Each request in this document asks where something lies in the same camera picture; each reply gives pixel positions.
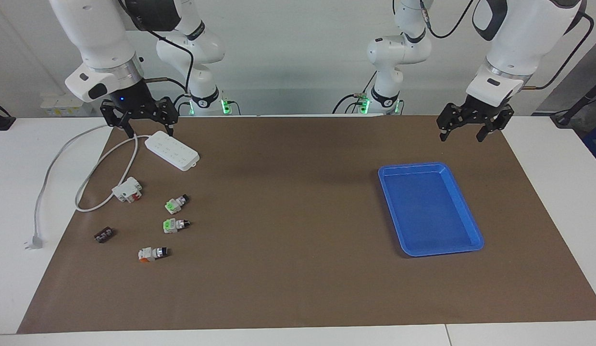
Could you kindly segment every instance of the power plug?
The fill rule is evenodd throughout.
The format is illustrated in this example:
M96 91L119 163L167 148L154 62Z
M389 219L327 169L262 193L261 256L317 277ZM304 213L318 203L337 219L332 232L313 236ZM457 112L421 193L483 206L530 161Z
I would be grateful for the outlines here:
M39 238L37 235L34 235L30 241L27 241L25 243L25 249L26 250L41 249L43 247L42 243L43 242L41 241L41 238Z

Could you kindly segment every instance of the brown paper mat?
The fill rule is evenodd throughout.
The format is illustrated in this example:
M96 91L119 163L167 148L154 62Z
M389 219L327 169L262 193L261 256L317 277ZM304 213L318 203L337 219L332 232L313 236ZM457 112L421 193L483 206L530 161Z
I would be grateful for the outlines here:
M136 123L139 134L159 127ZM183 119L200 152L183 173L144 148L134 204L77 212L18 333L596 320L596 296L500 133L439 142L434 117ZM125 138L115 131L106 149ZM102 201L132 151L95 173ZM409 258L377 178L388 164L450 166L484 236L478 252ZM166 235L163 206L194 225ZM100 245L105 226L118 234ZM172 255L140 263L137 252Z

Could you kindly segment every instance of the power cord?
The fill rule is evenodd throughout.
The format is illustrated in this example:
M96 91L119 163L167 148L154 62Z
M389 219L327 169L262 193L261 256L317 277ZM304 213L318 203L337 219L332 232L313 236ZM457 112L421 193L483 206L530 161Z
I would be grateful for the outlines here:
M369 82L366 83L366 86L364 87L364 90L362 90L362 94L366 93L366 90L369 88L369 86L371 85L373 79L375 79L375 76L377 75L377 70L375 70L375 72L373 72L373 75L371 76L371 78L369 79ZM354 105L353 109L351 110L351 114L353 114L353 112L356 111L356 107L359 106L360 104L358 103L358 105Z
M588 105L590 105L590 104L592 104L592 103L595 103L595 102L596 102L596 97L595 97L593 100L591 100L589 103L587 103L586 105L584 105L582 108L584 108L584 107L586 107L586 106L588 106ZM554 113L551 113L551 114L549 114L549 115L550 115L550 116L553 116L553 115L561 114L562 112L568 112L568 111L570 111L570 110L571 110L571 108L568 108L568 109L566 109L566 110L562 110L562 111L554 112Z
M191 103L189 103L189 102L183 102L183 103L181 103L181 105L179 105L179 108L178 108L179 114L181 114L181 107L183 107L185 105L190 106Z
M405 110L405 100L401 100L403 102L403 107L401 107L401 112L399 115L403 115L403 111Z
M174 83L175 85L178 85L179 87L181 87L181 89L183 89L184 92L188 92L186 87L184 85L182 85L179 81L177 81L176 79L172 79L172 78L168 78L168 77L159 77L159 78L149 78L149 79L144 79L144 83L159 83L159 82L171 82Z
M67 147L69 147L71 144L73 144L81 136L84 136L84 135L88 134L89 132L93 132L97 129L101 129L102 127L106 127L106 125L100 125L97 127L93 127L92 129L89 129L85 132L82 132L81 134L79 134L77 136L74 136L74 138L70 139L69 141L67 141L67 143L65 143L65 145L63 145L61 150L59 150L59 153L57 153L57 155L54 156L54 159L52 159L52 162L50 162L50 166L48 166L48 169L46 170L46 175L44 177L44 182L41 186L41 190L39 191L39 195L37 196L37 200L35 201L34 233L33 233L33 238L30 241L28 241L27 243L25 243L26 249L41 249L42 248L42 241L41 241L41 238L39 238L39 206L41 204L41 198L44 195L44 191L46 191L46 185L48 184L48 177L50 176L50 170L52 170L52 167L54 166L55 162L57 162L57 160L59 159L59 156L61 154L63 154L63 152L67 149Z
M348 106L347 106L347 109L345 109L345 114L349 114L348 112L349 112L349 108L350 108L351 106L353 106L353 109L355 110L355 109L356 109L356 106L359 106L359 105L361 105L361 104L362 104L362 103L359 103L359 102L354 102L354 103L352 103L352 104L348 105Z
M0 105L0 111L4 112L8 117L12 118L12 116L8 113L8 111L6 111L5 108L1 107L1 105Z
M522 88L523 90L544 90L545 88L549 87L558 78L558 76L565 69L565 67L568 65L569 61L571 61L571 59L573 58L573 56L578 52L578 50L584 44L584 42L586 42L586 39L593 32L593 28L595 27L595 20L590 15L588 15L586 13L581 12L581 14L582 14L582 18L585 18L586 20L588 20L588 23L589 23L588 30L586 31L586 34L584 34L584 37L580 40L580 42L578 42L577 46L575 46L575 48L569 54L569 56L565 60L565 62L561 65L561 68L559 68L559 70L557 71L557 73L555 73L555 76L553 76L552 79L548 83L546 83L545 85L542 85L540 87L538 87L538 86L526 86L526 87Z
M426 8L426 6L424 5L424 1L420 0L420 8L422 9L422 13L424 16L424 22L426 22L426 27L428 28L428 31L430 31L430 33L438 38L438 39L444 39L444 38L448 38L450 37L454 31L456 31L456 29L458 29L458 26L460 25L460 23L462 22L462 20L465 18L465 16L467 15L467 12L469 12L469 9L471 8L471 5L473 5L473 2L475 0L470 0L469 4L467 4L467 7L465 8L465 11L462 13L462 15L460 16L460 18L458 19L458 22L456 22L456 25L454 26L454 28L452 28L452 30L445 34L445 35L437 35L433 29L432 29L432 25L430 23L430 16L428 15L428 9Z
M236 102L236 101L228 101L227 103L230 104L230 105L232 105L232 104L236 105L236 107L238 107L238 115L243 115L243 112L240 111L240 105L238 104L238 102Z
M121 6L121 8L123 9L123 11L125 11L125 13L127 13L127 15L129 15L129 18L131 18L131 20L133 20L134 22L138 22L140 23L140 27L142 27L144 29L144 31L146 31L147 33L153 35L154 37L157 37L157 39L166 42L167 44L174 46L180 50L183 50L184 52L189 54L189 57L191 58L191 62L189 64L189 71L186 73L186 81L185 81L185 90L188 90L189 88L189 80L191 79L191 70L193 70L193 64L195 62L195 58L193 57L193 53L190 52L188 49L183 48L181 46L179 46L178 44L175 44L172 41L169 41L168 39L166 39L165 37L162 37L161 35L158 35L157 33L154 33L153 31L150 31L149 29L146 29L144 27L144 25L142 24L142 22L140 21L140 18L135 17L133 14L131 14L131 12L127 9L127 7L125 6L125 3L123 2L123 0L116 0L118 2L118 4Z
M46 175L44 177L44 182L41 186L41 190L39 191L37 200L35 201L35 210L34 210L34 234L32 236L32 239L30 241L28 241L26 244L26 249L41 249L42 248L42 241L41 238L39 237L39 207L41 206L41 199L44 195L44 192L46 191L46 186L48 185L48 178L50 176L50 171L52 170L52 167L54 167L54 164L57 162L57 160L59 159L59 156L61 156L61 154L63 154L63 152L66 151L66 149L68 147L70 147L70 145L72 145L76 140L78 140L79 138L81 138L82 136L89 134L90 132L93 132L95 130L101 129L101 128L105 128L107 127L106 125L99 125L96 127L93 127L92 129L89 129L85 132L82 132L81 134L74 136L74 138L70 139L69 141L67 141L67 143L65 143L63 145L63 147L61 147L61 150L59 150L59 152L57 153L56 156L54 156L54 158L52 159L52 162L50 162L50 165L48 166L48 169L46 170ZM125 180L125 177L127 176L127 173L129 173L129 169L131 169L131 166L133 165L134 159L136 158L136 154L137 154L137 149L138 149L138 138L143 138L143 137L149 137L149 136L134 136L134 138L129 138L127 140L122 141L120 144L115 145L115 147L113 147L112 149L110 149L107 153L105 153L100 160L98 160L98 162L95 164L95 166L93 167L93 169L91 170L91 172L89 173L89 175L87 176L87 178L85 179L85 181L81 184L80 188L78 188L78 191L76 193L76 197L74 199L74 203L76 205L76 210L80 211L80 212L90 212L90 211L94 211L94 210L98 210L99 208L101 208L102 206L104 206L107 202L109 202L112 198L112 194L109 195L109 197L104 200L101 204L90 208L88 210L84 210L83 208L80 208L80 206L78 204L80 204L80 198L81 198L81 194L82 191L84 190L85 186L87 185L87 183L89 182L89 179L91 179L91 176L93 175L93 173L95 172L96 168L101 164L101 162L107 158L113 151L115 151L116 149L118 149L120 146L126 144L127 142L131 142L131 140L135 141L135 148L134 148L134 153L131 156L131 160L129 160L129 164L127 165L127 168L125 169L125 172L123 173L123 176L121 177L121 181L118 183L118 185L122 184L123 181Z
M176 107L176 105L179 103L179 101L183 98L183 97L191 97L190 94L182 94L180 96L178 96L175 100L174 100L174 107Z
M119 186L120 184L122 184L125 181L125 178L127 177L127 173L129 173L129 169L131 169L131 166L134 164L134 160L136 159L136 154L138 154L138 138L148 138L150 136L148 135L144 135L144 136L138 136L134 133L134 138L128 138L124 141L122 141L121 143L115 145L112 149L110 149L107 153L105 153L98 161L98 163L95 164L95 166L93 167L93 169L91 170L91 173L89 173L89 175L87 176L87 178L85 179L84 182L82 182L80 188L78 188L78 191L76 192L76 197L74 198L74 204L76 205L76 210L79 212L91 212L94 210L98 210L99 208L102 208L103 206L105 206L105 204L107 204L107 202L109 202L112 197L114 196L113 193L111 193L107 199L105 199L103 202L101 202L100 204L94 206L93 208L90 209L83 209L80 208L80 199L82 198L82 192L83 190L85 190L85 186L87 186L87 183L89 183L89 180L91 179L91 176L93 175L93 173L95 173L95 170L98 168L98 166L101 164L101 162L107 158L112 151L115 151L116 149L118 149L120 146L122 146L123 144L126 144L128 142L131 142L132 140L134 141L134 153L131 155L131 159L129 160L129 164L127 164L127 168L125 169L125 172L123 173L123 176L121 177L121 180L119 180L118 184L116 184L116 186Z
M345 96L342 99L340 99L340 101L338 101L337 105L335 106L335 109L333 110L332 114L336 114L336 111L338 110L338 107L340 107L341 103L343 103L347 99L350 99L351 97L353 97L354 99L357 99L360 97L360 95L359 94L349 94L348 96Z

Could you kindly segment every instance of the white wall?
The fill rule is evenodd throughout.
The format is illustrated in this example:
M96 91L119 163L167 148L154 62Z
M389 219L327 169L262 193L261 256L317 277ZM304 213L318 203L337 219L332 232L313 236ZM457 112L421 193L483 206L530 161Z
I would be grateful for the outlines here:
M361 91L373 73L366 58L368 42L398 33L388 0L198 3L208 28L228 47L225 60L211 66L217 82L239 101L246 114L331 112L340 97ZM466 4L467 0L437 1L431 11L434 29L439 33L450 29ZM588 11L596 20L596 0L590 0ZM14 44L6 42L14 38L6 40L0 30L0 102L16 116L41 116L37 94L56 90L54 80L62 81L80 65L80 55L46 0L0 0L0 17L14 26L22 46L50 73L40 72L42 68L27 62L19 49L12 47ZM583 23L563 38L544 59L532 84L550 79L585 28ZM146 58L147 77L180 78L157 58L155 38L135 31L129 33L129 39ZM567 70L595 42L596 29ZM449 101L462 103L464 90L488 49L489 44L478 37L469 18L452 37L436 40L429 61L403 66L406 82L401 98L407 101L405 113L439 114ZM531 114L555 86L515 97L517 114ZM179 94L172 85L152 89L156 96Z

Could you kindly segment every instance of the electrical connector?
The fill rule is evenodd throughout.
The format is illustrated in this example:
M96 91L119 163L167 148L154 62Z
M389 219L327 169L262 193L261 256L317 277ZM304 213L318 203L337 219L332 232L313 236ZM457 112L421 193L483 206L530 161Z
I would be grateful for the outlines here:
M93 238L98 243L103 244L106 241L108 241L108 239L112 238L113 235L114 235L114 232L112 231L112 228L106 227L101 232L99 232L98 234L94 235Z
M362 114L368 114L371 105L371 100L369 100L368 94L360 94L356 103L360 105L360 112Z
M167 247L158 247L157 249L153 249L152 247L145 247L144 249L138 251L138 260L142 263L146 263L147 261L154 261L156 259L164 258L167 255Z
M188 228L190 225L189 220L167 219L163 222L163 232L165 234L177 234L179 230Z
M114 197L121 202L133 203L142 197L142 186L132 177L127 178L124 183L112 189Z
M181 207L184 206L187 202L189 202L188 195L182 195L181 197L177 197L176 199L171 199L166 203L166 210L170 213L170 215L174 215L177 212L181 211Z
M27 250L37 250L37 249L41 249L43 247L43 242L41 241L41 238L39 238L37 235L34 235L30 241L27 241L25 243L25 249Z
M420 0L420 9L422 10L422 16L424 18L424 23L426 23L427 28L432 28L432 24L430 24L430 15L428 15L428 9L424 4L424 0Z
M232 114L232 107L230 107L230 103L226 100L221 100L221 107L223 107L223 115Z

